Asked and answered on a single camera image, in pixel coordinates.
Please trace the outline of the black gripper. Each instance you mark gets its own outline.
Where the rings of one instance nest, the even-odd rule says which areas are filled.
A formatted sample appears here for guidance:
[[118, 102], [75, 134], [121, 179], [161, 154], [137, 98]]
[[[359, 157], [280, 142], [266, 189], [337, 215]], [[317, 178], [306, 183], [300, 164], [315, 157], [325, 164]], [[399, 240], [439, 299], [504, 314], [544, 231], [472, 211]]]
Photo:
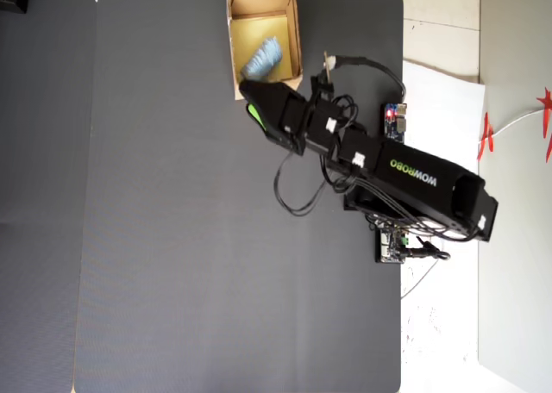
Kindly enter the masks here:
[[303, 155], [308, 101], [285, 83], [245, 79], [239, 91], [247, 101], [246, 111], [273, 144]]

